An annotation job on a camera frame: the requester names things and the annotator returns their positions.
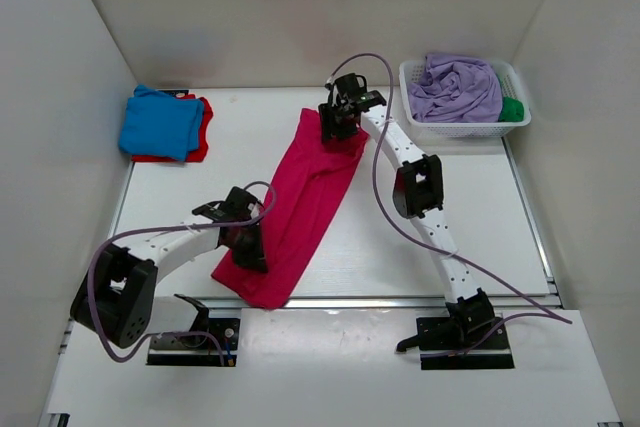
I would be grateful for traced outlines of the magenta t shirt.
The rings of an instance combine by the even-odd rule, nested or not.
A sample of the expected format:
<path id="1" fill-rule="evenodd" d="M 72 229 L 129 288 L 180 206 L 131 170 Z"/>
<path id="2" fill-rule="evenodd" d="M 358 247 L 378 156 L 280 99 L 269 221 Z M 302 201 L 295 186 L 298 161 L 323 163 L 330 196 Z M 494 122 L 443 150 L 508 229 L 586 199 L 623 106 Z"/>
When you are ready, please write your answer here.
<path id="1" fill-rule="evenodd" d="M 322 141 L 320 115 L 304 108 L 295 136 L 273 175 L 273 209 L 260 222 L 268 271 L 244 269 L 227 253 L 211 278 L 252 307 L 283 307 L 332 222 L 365 151 L 362 129 L 345 140 Z"/>

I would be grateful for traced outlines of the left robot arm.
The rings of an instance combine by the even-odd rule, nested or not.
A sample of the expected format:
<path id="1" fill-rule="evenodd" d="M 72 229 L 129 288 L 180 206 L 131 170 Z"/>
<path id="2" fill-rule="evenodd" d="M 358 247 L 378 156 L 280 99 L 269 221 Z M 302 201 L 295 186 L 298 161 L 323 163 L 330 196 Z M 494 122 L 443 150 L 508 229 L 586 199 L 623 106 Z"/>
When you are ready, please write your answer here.
<path id="1" fill-rule="evenodd" d="M 105 349 L 135 347 L 147 334 L 173 331 L 185 344 L 203 342 L 209 332 L 203 305 L 183 294 L 159 297 L 158 283 L 220 247 L 242 268 L 267 272 L 261 222 L 269 211 L 248 187 L 233 187 L 175 226 L 115 235 L 93 254 L 71 318 L 96 333 Z"/>

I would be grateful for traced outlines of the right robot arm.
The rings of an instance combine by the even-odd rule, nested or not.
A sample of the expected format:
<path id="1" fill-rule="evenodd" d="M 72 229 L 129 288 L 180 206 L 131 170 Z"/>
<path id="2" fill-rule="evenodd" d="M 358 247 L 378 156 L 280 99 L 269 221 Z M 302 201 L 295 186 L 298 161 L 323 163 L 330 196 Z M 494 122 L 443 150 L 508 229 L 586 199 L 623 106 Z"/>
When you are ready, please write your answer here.
<path id="1" fill-rule="evenodd" d="M 444 215 L 442 163 L 427 155 L 391 118 L 387 100 L 370 91 L 364 76 L 349 73 L 325 84 L 328 100 L 319 106 L 322 140 L 344 141 L 359 131 L 376 142 L 375 156 L 385 155 L 395 169 L 392 201 L 424 243 L 435 249 L 434 265 L 445 287 L 449 319 L 436 330 L 462 348 L 471 347 L 495 319 L 488 296 L 470 268 L 455 258 L 457 246 Z"/>

